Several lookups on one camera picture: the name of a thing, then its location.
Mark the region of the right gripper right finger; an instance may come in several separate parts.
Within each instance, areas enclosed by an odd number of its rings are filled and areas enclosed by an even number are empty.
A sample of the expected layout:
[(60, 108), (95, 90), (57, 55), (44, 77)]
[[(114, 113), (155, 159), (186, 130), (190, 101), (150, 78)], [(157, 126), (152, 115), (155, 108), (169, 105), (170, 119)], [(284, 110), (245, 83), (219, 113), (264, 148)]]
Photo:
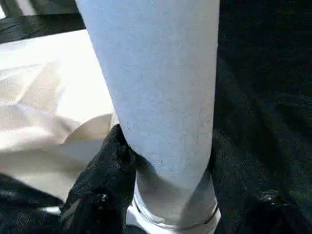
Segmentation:
[(234, 171), (213, 173), (221, 212), (217, 234), (310, 234), (299, 206), (258, 177)]

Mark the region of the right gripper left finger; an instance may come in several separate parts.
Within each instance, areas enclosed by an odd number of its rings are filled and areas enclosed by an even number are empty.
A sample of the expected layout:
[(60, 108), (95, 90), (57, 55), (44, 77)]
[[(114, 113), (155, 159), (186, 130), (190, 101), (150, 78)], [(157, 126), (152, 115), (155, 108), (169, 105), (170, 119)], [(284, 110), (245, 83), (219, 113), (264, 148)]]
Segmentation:
[(126, 233), (126, 213), (133, 200), (135, 179), (135, 153), (117, 124), (71, 188), (61, 208), (59, 232)]

